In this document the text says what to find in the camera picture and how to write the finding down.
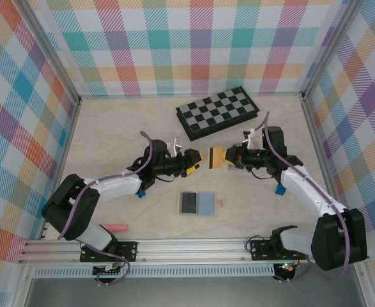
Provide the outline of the thin aluminium cross rail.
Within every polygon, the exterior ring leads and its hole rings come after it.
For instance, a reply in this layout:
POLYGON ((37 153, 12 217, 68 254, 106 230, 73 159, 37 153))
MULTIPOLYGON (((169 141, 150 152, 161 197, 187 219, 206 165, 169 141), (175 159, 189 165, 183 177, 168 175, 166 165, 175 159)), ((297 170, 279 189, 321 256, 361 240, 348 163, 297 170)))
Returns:
MULTIPOLYGON (((251 97, 301 97, 302 92, 266 92, 266 93, 251 93, 247 92, 251 97)), ((149 98, 206 98, 213 94, 166 94, 166 95, 83 95, 80 97, 81 101, 84 100, 116 100, 116 99, 149 99, 149 98)))

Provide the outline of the black and grey chessboard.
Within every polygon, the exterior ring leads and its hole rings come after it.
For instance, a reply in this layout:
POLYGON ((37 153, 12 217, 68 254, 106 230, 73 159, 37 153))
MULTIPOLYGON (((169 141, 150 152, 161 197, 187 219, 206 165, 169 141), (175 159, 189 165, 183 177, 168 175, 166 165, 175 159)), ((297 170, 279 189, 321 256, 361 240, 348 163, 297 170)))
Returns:
POLYGON ((256 118, 258 112, 241 86, 176 108, 176 116, 190 141, 256 118))

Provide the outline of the small circuit board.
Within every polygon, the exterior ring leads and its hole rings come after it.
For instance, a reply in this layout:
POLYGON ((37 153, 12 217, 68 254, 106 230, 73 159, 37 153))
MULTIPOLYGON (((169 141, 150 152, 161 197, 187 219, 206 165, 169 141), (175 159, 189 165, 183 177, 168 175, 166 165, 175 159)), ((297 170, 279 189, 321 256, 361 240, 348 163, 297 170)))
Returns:
POLYGON ((93 266, 92 275, 96 281, 111 283, 121 273, 123 264, 97 265, 93 266))
POLYGON ((273 278, 278 281, 288 281, 295 277, 296 269, 292 264, 274 264, 274 276, 273 278))

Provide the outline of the aluminium table side rail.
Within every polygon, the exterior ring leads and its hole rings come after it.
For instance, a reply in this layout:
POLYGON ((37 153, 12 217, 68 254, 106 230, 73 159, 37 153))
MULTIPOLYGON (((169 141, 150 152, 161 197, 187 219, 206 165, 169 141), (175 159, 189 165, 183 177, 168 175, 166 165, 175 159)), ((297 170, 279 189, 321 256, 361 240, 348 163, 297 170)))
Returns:
MULTIPOLYGON (((310 111, 310 107, 306 99, 303 98, 302 96, 300 96, 300 103, 301 103, 302 110, 305 116, 305 120, 307 122, 309 133, 312 139, 312 143, 316 151, 316 155, 317 155, 319 167, 321 168, 323 180, 325 181, 326 190, 331 196, 333 196, 336 200, 338 200, 338 193, 332 182, 330 168, 328 166, 328 162, 326 159, 326 153, 323 148, 323 145, 321 144, 319 140, 318 129, 316 127, 316 124, 314 123, 314 119, 310 111)), ((367 266, 368 264, 369 263, 366 261, 358 262, 358 263, 353 264, 353 267, 356 272, 357 282, 362 292, 366 307, 375 307, 375 290, 372 284, 369 268, 367 266)))
MULTIPOLYGON (((68 131, 68 135, 66 137, 65 145, 63 147, 61 162, 59 163, 59 166, 58 166, 58 169, 57 169, 57 172, 56 172, 55 181, 54 181, 54 184, 52 186, 52 193, 58 188, 58 186, 61 182, 61 179, 62 179, 62 176, 63 176, 63 171, 64 171, 64 168, 65 168, 65 165, 66 165, 66 160, 67 160, 68 153, 69 153, 69 150, 70 150, 70 146, 71 146, 71 143, 72 143, 73 135, 75 133, 75 128, 76 128, 77 121, 78 121, 78 118, 79 118, 81 106, 82 106, 82 99, 79 98, 79 100, 76 102, 76 105, 75 105, 73 118, 72 118, 72 124, 70 126, 69 131, 68 131)), ((46 231, 46 226, 45 226, 46 221, 42 217, 40 219, 40 222, 41 223, 40 223, 40 226, 39 226, 38 231, 36 233, 35 240, 41 240, 41 239, 45 238, 44 232, 46 231)))

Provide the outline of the grey metal shelf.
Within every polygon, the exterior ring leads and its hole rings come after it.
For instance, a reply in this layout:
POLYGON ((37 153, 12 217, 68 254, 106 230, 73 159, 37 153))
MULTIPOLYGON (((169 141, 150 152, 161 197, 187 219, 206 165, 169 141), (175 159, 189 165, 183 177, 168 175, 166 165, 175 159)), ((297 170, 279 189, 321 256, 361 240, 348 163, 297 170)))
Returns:
POLYGON ((353 274, 270 278, 146 278, 99 287, 92 279, 35 279, 24 307, 366 307, 353 274))

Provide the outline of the gold card with black stripe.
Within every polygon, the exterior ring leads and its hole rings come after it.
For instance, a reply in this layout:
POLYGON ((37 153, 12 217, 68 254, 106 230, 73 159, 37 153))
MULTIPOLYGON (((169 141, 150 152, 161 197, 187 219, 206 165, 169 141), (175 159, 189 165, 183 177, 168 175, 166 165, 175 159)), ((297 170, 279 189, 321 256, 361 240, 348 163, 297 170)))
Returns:
POLYGON ((223 166, 222 154, 224 152, 223 146, 215 146, 209 149, 208 168, 219 169, 223 166))

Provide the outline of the long aluminium base rail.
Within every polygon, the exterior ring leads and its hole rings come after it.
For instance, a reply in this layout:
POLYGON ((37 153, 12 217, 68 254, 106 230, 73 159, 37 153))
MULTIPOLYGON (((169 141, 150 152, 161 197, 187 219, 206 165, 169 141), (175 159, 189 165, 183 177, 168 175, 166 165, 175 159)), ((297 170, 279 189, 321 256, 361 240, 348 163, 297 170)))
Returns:
MULTIPOLYGON (((252 261, 249 240, 232 239, 131 239, 137 242, 137 256, 132 265, 176 264, 251 264, 305 263, 306 260, 252 261)), ((76 241, 29 240, 26 242, 19 265, 107 265, 115 262, 80 262, 80 246, 76 241)))

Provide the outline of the beige leather card holder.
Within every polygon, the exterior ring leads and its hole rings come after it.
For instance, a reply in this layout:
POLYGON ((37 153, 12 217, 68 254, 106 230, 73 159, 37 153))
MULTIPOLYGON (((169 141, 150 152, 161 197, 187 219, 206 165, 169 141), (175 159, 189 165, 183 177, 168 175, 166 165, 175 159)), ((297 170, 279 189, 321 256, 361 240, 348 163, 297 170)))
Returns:
POLYGON ((219 200, 216 192, 180 191, 177 196, 176 214, 179 216, 216 218, 218 216, 219 208, 221 206, 222 206, 222 202, 219 200), (181 214, 180 213, 181 194, 183 192, 196 193, 196 214, 181 214))

